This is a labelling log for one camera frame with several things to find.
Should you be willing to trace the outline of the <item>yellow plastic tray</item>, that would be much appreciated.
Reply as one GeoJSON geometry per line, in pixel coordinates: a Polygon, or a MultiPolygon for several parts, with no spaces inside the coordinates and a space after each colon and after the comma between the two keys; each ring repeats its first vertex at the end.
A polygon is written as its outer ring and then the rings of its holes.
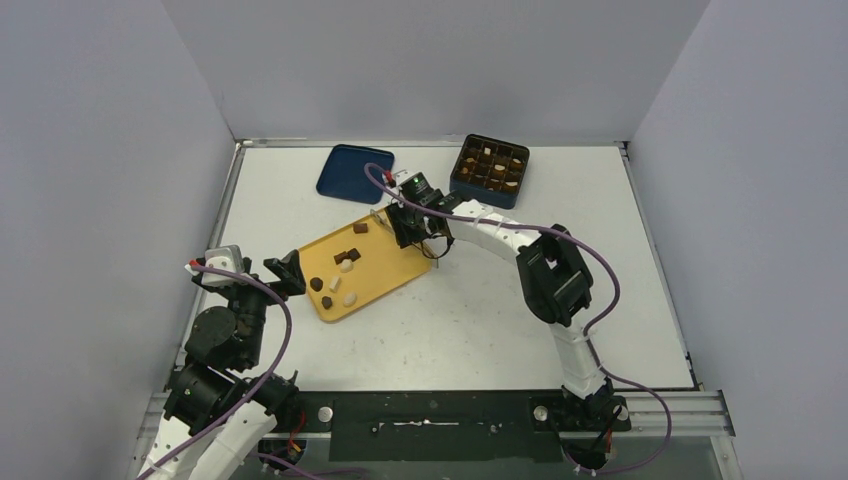
{"type": "Polygon", "coordinates": [[[306,244],[299,252],[308,298],[318,318],[325,323],[342,320],[428,273],[433,266],[433,262],[414,247],[399,248],[395,236],[379,226],[370,215],[306,244]],[[356,223],[366,223],[369,231],[356,234],[353,231],[356,223]],[[360,252],[361,258],[353,262],[351,271],[342,273],[334,256],[344,251],[348,253],[353,248],[360,252]],[[329,290],[329,282],[334,276],[341,277],[341,285],[335,293],[329,290]],[[320,277],[324,282],[320,292],[313,291],[309,285],[313,277],[320,277]],[[357,294],[357,302],[351,307],[345,307],[343,299],[351,292],[357,294]],[[324,296],[333,300],[329,310],[321,304],[324,296]]]}

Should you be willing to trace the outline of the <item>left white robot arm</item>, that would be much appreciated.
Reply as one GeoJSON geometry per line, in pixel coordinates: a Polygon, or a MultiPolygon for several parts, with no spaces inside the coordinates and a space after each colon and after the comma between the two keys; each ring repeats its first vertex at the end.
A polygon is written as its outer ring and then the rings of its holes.
{"type": "Polygon", "coordinates": [[[264,260],[276,277],[270,283],[251,265],[236,245],[209,249],[187,263],[192,283],[226,303],[195,317],[184,344],[185,363],[168,380],[162,419],[186,427],[187,437],[166,440],[172,428],[164,425],[139,478],[227,479],[266,434],[304,425],[296,379],[275,372],[292,337],[286,302],[307,290],[300,253],[264,260]],[[259,363],[267,310],[273,305],[284,314],[281,346],[264,373],[244,379],[242,373],[259,363]]]}

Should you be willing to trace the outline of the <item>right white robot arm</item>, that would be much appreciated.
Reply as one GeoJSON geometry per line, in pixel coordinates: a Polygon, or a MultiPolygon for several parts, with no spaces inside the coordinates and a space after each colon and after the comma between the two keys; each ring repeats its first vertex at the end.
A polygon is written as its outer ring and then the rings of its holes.
{"type": "Polygon", "coordinates": [[[399,247],[443,236],[448,244],[467,242],[515,265],[523,299],[532,314],[550,326],[563,370],[568,419],[589,428],[606,412],[597,393],[606,383],[574,316],[591,303],[594,280],[567,230],[521,228],[519,223],[459,192],[433,188],[422,173],[395,187],[400,199],[386,209],[399,247]]]}

